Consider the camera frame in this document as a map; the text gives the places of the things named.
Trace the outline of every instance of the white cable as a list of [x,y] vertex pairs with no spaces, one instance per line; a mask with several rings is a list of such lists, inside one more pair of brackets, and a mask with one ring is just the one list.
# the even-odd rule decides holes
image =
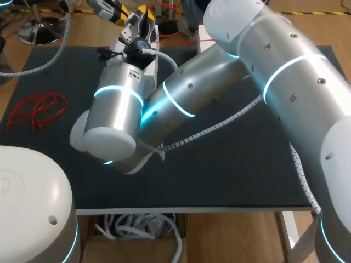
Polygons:
[[169,151],[169,150],[181,147],[181,146],[183,146],[191,141],[194,141],[194,140],[204,136],[205,134],[209,134],[209,133],[213,132],[214,130],[217,130],[217,129],[231,123],[232,121],[238,119],[240,116],[244,115],[246,112],[248,112],[254,106],[256,106],[256,104],[258,104],[261,100],[262,100],[262,96],[260,95],[257,98],[255,98],[251,103],[249,103],[246,107],[244,107],[241,111],[230,116],[229,118],[225,119],[224,121],[217,123],[216,125],[213,125],[205,130],[202,130],[199,133],[196,133],[192,136],[189,136],[189,137],[185,138],[184,140],[180,140],[178,142],[175,142],[175,143],[168,145],[168,146],[165,146],[165,147],[159,147],[158,151]]
[[64,51],[66,44],[67,44],[68,35],[70,33],[71,14],[69,12],[66,13],[66,18],[67,18],[67,23],[66,23],[66,29],[65,29],[63,40],[62,40],[62,44],[61,44],[59,50],[57,51],[57,53],[54,55],[54,57],[49,62],[47,62],[46,64],[44,64],[40,67],[33,68],[32,70],[26,70],[26,71],[22,71],[22,72],[13,72],[13,73],[0,72],[0,76],[1,77],[18,77],[18,76],[23,76],[23,75],[29,75],[29,74],[33,74],[35,72],[42,71],[42,70],[48,68],[49,66],[51,66],[52,64],[54,64],[57,61],[57,59],[60,57],[62,52]]
[[303,189],[309,203],[311,204],[313,210],[319,215],[321,212],[321,208],[318,205],[318,202],[314,198],[314,196],[311,192],[311,189],[308,186],[308,183],[307,183],[306,177],[305,177],[305,173],[304,173],[303,168],[302,168],[300,156],[298,155],[297,151],[295,150],[295,148],[292,146],[292,144],[290,142],[289,142],[289,144],[290,144],[290,150],[291,150],[292,158],[294,160],[296,172],[297,172],[297,175],[300,179],[300,183],[302,185],[302,189]]
[[146,149],[158,153],[158,154],[160,155],[161,159],[162,159],[163,161],[165,160],[165,155],[166,155],[166,153],[165,153],[164,150],[162,150],[161,148],[154,148],[154,147],[152,147],[152,146],[150,146],[150,145],[144,143],[144,142],[141,141],[140,139],[138,139],[138,142],[139,142],[143,147],[145,147]]
[[177,251],[175,252],[175,255],[173,257],[172,263],[177,263],[179,258],[180,258],[180,255],[182,253],[182,248],[183,248],[182,238],[180,237],[180,233],[179,233],[178,227],[177,227],[177,225],[175,224],[175,222],[172,219],[166,217],[165,215],[163,215],[163,214],[155,214],[155,215],[158,218],[161,218],[164,221],[168,222],[171,226],[173,226],[178,246],[177,246]]
[[162,53],[160,51],[153,50],[153,49],[146,49],[146,48],[142,48],[141,53],[155,55],[155,56],[161,57],[163,59],[166,59],[169,63],[171,63],[174,70],[178,69],[177,63],[170,56],[166,55],[165,53]]
[[[108,215],[104,215],[104,227],[100,227],[98,224],[95,224],[95,227],[108,239],[116,240],[118,237],[115,237],[110,232],[110,227],[112,225],[113,219],[115,215],[111,215],[110,220]],[[123,219],[127,218],[127,222],[125,225],[120,225]],[[157,227],[151,233],[147,233],[145,230],[145,226],[153,220],[157,222]],[[176,224],[176,215],[173,213],[173,219],[168,218],[163,214],[123,214],[115,222],[115,231],[121,238],[128,239],[136,239],[136,238],[147,238],[147,239],[155,239],[159,238],[156,233],[159,232],[162,227],[164,227],[164,223],[167,222],[171,225],[171,229],[174,230],[175,237],[177,240],[177,251],[173,257],[172,263],[177,263],[180,255],[182,253],[182,238],[180,237],[180,233]]]
[[23,2],[26,4],[27,7],[29,7],[29,9],[31,9],[31,6],[28,4],[27,0],[23,0]]

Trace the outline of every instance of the blue led ring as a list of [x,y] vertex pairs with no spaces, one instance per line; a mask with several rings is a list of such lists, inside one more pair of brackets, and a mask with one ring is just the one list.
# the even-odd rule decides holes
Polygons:
[[325,242],[327,243],[328,247],[330,248],[330,250],[333,252],[334,256],[341,262],[341,263],[346,263],[345,261],[343,261],[340,256],[335,252],[335,250],[331,247],[331,244],[329,243],[326,235],[325,235],[325,232],[324,232],[324,228],[323,228],[323,221],[322,221],[322,214],[320,215],[320,227],[322,229],[322,234],[323,234],[323,237],[324,237],[324,240]]
[[64,259],[64,261],[62,261],[62,263],[66,263],[66,261],[68,260],[68,258],[70,257],[72,251],[73,251],[73,248],[75,247],[76,245],[76,242],[77,242],[77,236],[78,236],[78,220],[76,219],[77,221],[77,226],[76,226],[76,236],[75,236],[75,240],[73,241],[73,244],[72,244],[72,247],[71,247],[71,250],[68,252],[66,258]]
[[323,55],[320,55],[320,54],[306,54],[306,55],[303,55],[303,56],[299,56],[293,60],[290,60],[289,62],[285,63],[284,65],[282,65],[279,69],[277,69],[277,71],[275,71],[273,73],[273,75],[269,78],[269,80],[267,81],[267,84],[265,85],[264,87],[264,90],[263,90],[263,100],[264,102],[267,104],[266,100],[265,100],[265,97],[267,95],[267,90],[269,88],[269,85],[272,83],[272,81],[275,79],[275,77],[280,73],[282,72],[284,69],[286,69],[287,67],[291,66],[292,64],[300,61],[300,60],[303,60],[303,59],[315,59],[315,58],[319,58],[319,59],[326,59],[327,58]]
[[173,103],[173,105],[178,109],[180,110],[183,114],[189,116],[189,117],[195,117],[195,114],[191,114],[191,113],[188,113],[186,110],[184,110],[173,98],[172,96],[170,95],[170,93],[168,92],[167,88],[166,88],[166,85],[165,85],[165,82],[162,83],[163,85],[163,90],[165,91],[168,99]]
[[139,96],[139,94],[133,91],[131,88],[124,87],[124,86],[106,86],[106,87],[100,88],[95,92],[94,97],[96,97],[99,93],[105,92],[108,90],[119,90],[121,92],[128,92],[130,95],[136,97],[140,101],[141,107],[144,107],[144,102],[142,98]]

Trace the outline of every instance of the cable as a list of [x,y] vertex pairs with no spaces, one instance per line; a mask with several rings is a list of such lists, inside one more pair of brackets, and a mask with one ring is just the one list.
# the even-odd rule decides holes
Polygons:
[[20,18],[17,18],[17,15],[18,15],[18,13],[16,13],[10,21],[5,21],[5,17],[7,17],[7,15],[6,15],[4,17],[4,22],[5,22],[4,25],[0,26],[0,32],[2,32],[9,25],[11,25],[17,21],[20,21],[24,17],[24,13],[22,13],[22,16]]
[[172,263],[177,263],[179,258],[180,258],[180,255],[182,253],[182,248],[183,248],[182,238],[180,237],[178,227],[174,221],[172,221],[170,218],[166,217],[165,215],[163,215],[163,214],[155,214],[155,215],[156,215],[156,217],[161,218],[164,221],[167,221],[173,227],[175,237],[177,239],[178,247],[177,247],[177,251],[175,252],[175,255],[173,257]]
[[140,51],[142,54],[155,55],[155,56],[161,57],[163,59],[166,59],[172,65],[174,70],[178,69],[177,63],[170,56],[166,55],[165,53],[162,53],[162,52],[154,50],[154,49],[146,49],[146,48],[142,48]]
[[115,52],[109,47],[99,47],[97,52],[100,54],[100,60],[110,60],[118,55],[123,55],[122,52]]
[[[57,100],[60,99],[62,101],[62,106],[61,109],[51,117],[48,117],[46,119],[37,119],[37,115],[41,112],[44,112],[48,110],[49,108],[53,107]],[[30,101],[35,101],[33,110],[31,111],[23,111],[22,108]],[[67,100],[64,96],[60,94],[56,94],[54,92],[39,92],[37,94],[34,94],[19,103],[17,103],[14,108],[12,109],[9,119],[6,123],[6,131],[8,132],[9,127],[11,125],[15,125],[18,123],[21,123],[23,121],[26,121],[28,119],[31,119],[31,126],[32,130],[34,130],[35,126],[38,126],[40,129],[43,128],[44,125],[50,123],[53,119],[57,118],[59,115],[61,115],[67,108]],[[23,118],[19,118],[13,121],[15,116],[24,116]]]
[[302,189],[303,189],[309,203],[311,204],[313,210],[319,215],[321,212],[321,208],[318,205],[318,202],[314,198],[314,196],[313,196],[313,194],[308,186],[308,183],[307,183],[306,177],[305,177],[305,173],[304,173],[303,168],[302,168],[300,156],[298,155],[295,148],[292,146],[292,144],[290,142],[289,142],[289,144],[290,144],[290,150],[291,150],[292,158],[294,160],[296,172],[297,172],[297,175],[300,179],[300,183],[302,185]]
[[174,44],[180,44],[180,43],[197,43],[197,42],[209,42],[209,41],[214,41],[213,39],[186,39],[186,40],[160,40],[160,41],[153,41],[152,43],[174,43]]
[[351,10],[349,7],[345,6],[345,5],[343,4],[343,2],[344,2],[344,0],[341,0],[340,5],[341,5],[343,8],[346,8],[346,9],[348,9],[348,10]]
[[191,141],[194,141],[206,134],[209,134],[223,126],[226,126],[227,124],[231,123],[232,121],[234,121],[235,119],[238,119],[240,116],[244,115],[246,112],[248,112],[250,109],[252,109],[253,107],[256,106],[256,104],[258,104],[260,101],[262,100],[262,96],[258,96],[257,98],[255,98],[252,102],[250,102],[246,107],[244,107],[241,111],[237,112],[236,114],[230,116],[229,118],[225,119],[224,121],[217,123],[216,125],[213,125],[205,130],[202,130],[199,133],[196,133],[192,136],[189,136],[187,138],[185,138],[184,140],[180,140],[178,142],[175,142],[171,145],[165,146],[165,147],[159,147],[158,150],[159,151],[170,151],[173,150],[175,148],[179,148]]
[[[244,107],[241,111],[237,112],[236,114],[232,115],[231,117],[225,119],[224,121],[214,125],[214,126],[211,126],[205,130],[202,130],[201,132],[199,133],[196,133],[192,136],[189,136],[187,137],[186,139],[184,140],[181,140],[181,141],[178,141],[178,142],[175,142],[171,145],[168,145],[168,146],[165,146],[165,147],[159,147],[158,149],[155,149],[157,152],[165,152],[165,151],[169,151],[169,150],[173,150],[175,148],[179,148],[191,141],[194,141],[200,137],[202,137],[203,135],[206,135],[208,133],[211,133],[213,132],[214,130],[217,130],[229,123],[231,123],[232,121],[234,121],[235,119],[238,119],[240,116],[244,115],[246,112],[248,112],[250,109],[252,109],[253,107],[255,107],[260,101],[262,100],[262,96],[258,96],[256,99],[254,99],[251,103],[249,103],[246,107]],[[294,147],[291,145],[290,143],[290,149],[291,149],[291,153],[292,153],[292,157],[293,157],[293,160],[294,160],[294,164],[295,164],[295,168],[296,168],[296,172],[297,172],[297,175],[300,179],[300,183],[302,185],[302,189],[304,191],[304,193],[306,194],[306,197],[309,201],[309,203],[311,204],[313,210],[317,213],[317,214],[320,214],[321,212],[321,208],[320,206],[318,205],[318,202],[316,201],[316,199],[314,198],[309,186],[308,186],[308,183],[306,181],[306,177],[305,177],[305,174],[304,174],[304,171],[303,171],[303,168],[302,168],[302,164],[301,164],[301,160],[300,160],[300,156],[298,155],[298,153],[296,152],[296,150],[294,149]]]
[[151,5],[151,6],[149,6],[148,9],[151,9],[153,7],[159,7],[159,6],[172,8],[173,10],[175,10],[178,13],[178,15],[183,16],[182,11],[180,11],[177,7],[175,7],[175,6],[171,5],[171,4],[168,4],[168,3],[155,3],[155,4]]
[[[95,224],[95,227],[110,240],[116,240],[118,237],[127,239],[159,238],[162,228],[165,226],[165,222],[167,222],[171,226],[170,230],[174,231],[175,238],[177,240],[177,251],[175,252],[172,263],[178,262],[182,253],[183,244],[176,224],[175,213],[173,213],[173,220],[163,214],[122,214],[116,220],[114,225],[114,230],[118,234],[118,237],[112,235],[110,230],[115,215],[111,215],[110,219],[108,217],[108,215],[104,215],[105,229],[100,227],[98,224]],[[121,222],[124,219],[126,219],[126,223],[121,225]],[[156,223],[156,228],[152,226],[152,222]]]
[[28,4],[27,0],[23,0],[23,2],[26,4],[27,7],[31,9],[31,6]]
[[[175,10],[175,12],[177,12],[177,14],[181,17],[183,17],[183,13],[182,11],[180,11],[177,7],[171,5],[171,4],[168,4],[168,3],[155,3],[151,6],[148,7],[148,9],[151,9],[153,7],[158,7],[158,6],[162,6],[162,7],[168,7],[168,8],[172,8],[173,10]],[[179,34],[179,31],[175,32],[175,33],[172,33],[172,34],[167,34],[167,35],[163,35],[163,34],[160,34],[160,37],[172,37],[172,36],[175,36]]]
[[22,72],[14,72],[14,73],[0,72],[0,76],[2,76],[2,77],[18,77],[18,76],[23,76],[23,75],[29,75],[29,74],[33,74],[35,72],[42,71],[42,70],[48,68],[49,66],[51,66],[52,64],[54,64],[57,61],[57,59],[60,57],[62,52],[64,51],[66,44],[67,44],[68,36],[70,33],[70,27],[71,27],[71,14],[69,12],[66,13],[66,19],[67,19],[67,23],[66,23],[66,29],[65,29],[62,44],[61,44],[59,50],[57,51],[57,53],[55,54],[55,56],[50,61],[48,61],[46,64],[44,64],[40,67],[33,68],[31,70],[22,71]]
[[[21,27],[24,26],[31,18],[32,18],[32,15],[30,14],[30,15],[28,16],[27,20],[21,25]],[[20,27],[18,30],[14,31],[14,32],[12,32],[12,33],[10,33],[10,34],[8,34],[8,35],[5,36],[4,38],[6,39],[6,38],[12,36],[13,34],[16,34],[16,33],[21,29],[21,27]]]

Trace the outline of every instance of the end effector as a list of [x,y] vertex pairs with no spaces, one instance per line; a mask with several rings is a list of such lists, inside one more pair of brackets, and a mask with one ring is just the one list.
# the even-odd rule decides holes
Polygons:
[[118,26],[123,26],[129,17],[128,9],[118,0],[87,0],[87,3],[96,15]]

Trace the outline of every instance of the table leg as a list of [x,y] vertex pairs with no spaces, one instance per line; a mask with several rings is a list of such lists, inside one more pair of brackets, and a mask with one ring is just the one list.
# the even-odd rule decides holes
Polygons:
[[307,228],[305,233],[300,237],[298,242],[288,252],[289,263],[303,262],[314,250],[313,238],[317,220]]

